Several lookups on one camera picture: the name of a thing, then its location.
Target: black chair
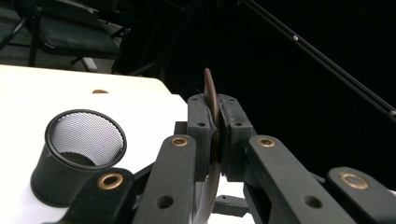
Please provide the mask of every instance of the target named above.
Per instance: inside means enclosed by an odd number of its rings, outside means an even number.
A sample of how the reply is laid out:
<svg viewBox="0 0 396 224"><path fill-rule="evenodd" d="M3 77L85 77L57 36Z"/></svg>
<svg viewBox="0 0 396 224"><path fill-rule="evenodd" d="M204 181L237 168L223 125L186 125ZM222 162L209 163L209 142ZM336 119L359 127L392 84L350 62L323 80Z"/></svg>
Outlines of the black chair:
<svg viewBox="0 0 396 224"><path fill-rule="evenodd" d="M37 48L48 54L117 59L120 49L90 11L56 0L11 0L21 17L0 43L0 50L24 26L31 33L29 66L35 66Z"/></svg>

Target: mesh cup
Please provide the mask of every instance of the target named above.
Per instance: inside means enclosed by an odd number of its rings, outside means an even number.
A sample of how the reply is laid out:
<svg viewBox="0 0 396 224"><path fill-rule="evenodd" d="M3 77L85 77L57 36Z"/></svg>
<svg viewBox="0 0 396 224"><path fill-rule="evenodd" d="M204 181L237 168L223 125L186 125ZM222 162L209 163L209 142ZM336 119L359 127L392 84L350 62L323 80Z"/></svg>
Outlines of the mesh cup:
<svg viewBox="0 0 396 224"><path fill-rule="evenodd" d="M126 150L121 127L108 116L85 109L53 118L45 141L31 188L42 203L55 207L67 207L94 173L116 164Z"/></svg>

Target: black backdrop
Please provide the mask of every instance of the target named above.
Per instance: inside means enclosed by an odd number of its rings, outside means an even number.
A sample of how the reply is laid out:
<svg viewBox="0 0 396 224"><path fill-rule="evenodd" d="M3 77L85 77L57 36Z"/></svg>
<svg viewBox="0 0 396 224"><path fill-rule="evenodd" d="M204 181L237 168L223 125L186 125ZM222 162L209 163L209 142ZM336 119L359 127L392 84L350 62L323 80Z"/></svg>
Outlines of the black backdrop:
<svg viewBox="0 0 396 224"><path fill-rule="evenodd" d="M262 6L349 74L396 105L395 4L265 1ZM204 69L218 93L238 99L261 134L282 140L311 172L359 169L396 189L396 125L241 4L209 5L166 69L184 99L202 92Z"/></svg>

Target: black cylindrical holder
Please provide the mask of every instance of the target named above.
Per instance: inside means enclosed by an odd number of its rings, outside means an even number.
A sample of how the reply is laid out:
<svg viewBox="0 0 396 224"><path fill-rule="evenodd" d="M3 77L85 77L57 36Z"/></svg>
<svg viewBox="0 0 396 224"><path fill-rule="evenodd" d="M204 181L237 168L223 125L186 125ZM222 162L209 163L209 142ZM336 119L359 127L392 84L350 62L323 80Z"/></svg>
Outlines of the black cylindrical holder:
<svg viewBox="0 0 396 224"><path fill-rule="evenodd" d="M92 110L65 111L53 118L33 171L31 188L42 203L67 207L97 171L125 154L126 138L108 116Z"/></svg>

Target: white table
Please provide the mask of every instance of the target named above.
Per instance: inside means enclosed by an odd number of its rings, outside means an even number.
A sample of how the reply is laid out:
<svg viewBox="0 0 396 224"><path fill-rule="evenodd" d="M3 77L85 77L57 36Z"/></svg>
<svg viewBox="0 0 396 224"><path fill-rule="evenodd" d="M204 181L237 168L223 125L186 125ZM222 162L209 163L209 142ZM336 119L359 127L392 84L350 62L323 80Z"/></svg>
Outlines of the white table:
<svg viewBox="0 0 396 224"><path fill-rule="evenodd" d="M92 94L95 90L105 94ZM115 165L135 173L155 161L175 121L187 120L187 105L158 79L0 65L0 223L58 221L65 208L41 203L30 176L44 146L49 121L69 109L91 109L124 130L127 151ZM242 184L220 180L219 194L243 197ZM252 223L212 215L210 223Z"/></svg>

